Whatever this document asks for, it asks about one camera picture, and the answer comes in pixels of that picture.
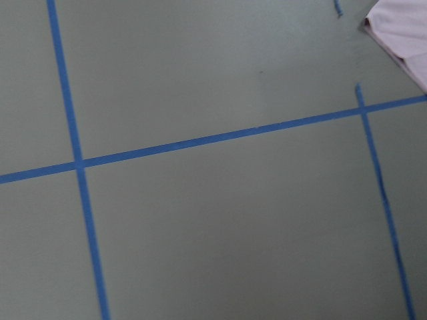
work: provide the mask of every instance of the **gray tile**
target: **gray tile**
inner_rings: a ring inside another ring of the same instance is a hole
[[[114,319],[404,319],[359,117],[88,169]]]
[[[65,0],[58,12],[85,157],[356,106],[332,3]]]
[[[2,1],[0,174],[73,159],[44,1]]]
[[[74,173],[0,185],[0,319],[99,319]]]
[[[370,115],[418,319],[427,319],[427,104]]]
[[[354,81],[361,82],[365,100],[369,104],[381,103],[422,95],[390,56],[364,31],[362,22],[377,0],[340,0],[344,16],[346,41],[353,57],[349,63],[356,68]]]

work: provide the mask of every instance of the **pink fabric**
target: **pink fabric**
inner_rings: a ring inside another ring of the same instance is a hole
[[[427,0],[379,0],[365,27],[427,93]]]

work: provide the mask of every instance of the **towel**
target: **towel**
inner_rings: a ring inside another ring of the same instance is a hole
[[[364,25],[427,93],[427,0],[379,0]]]

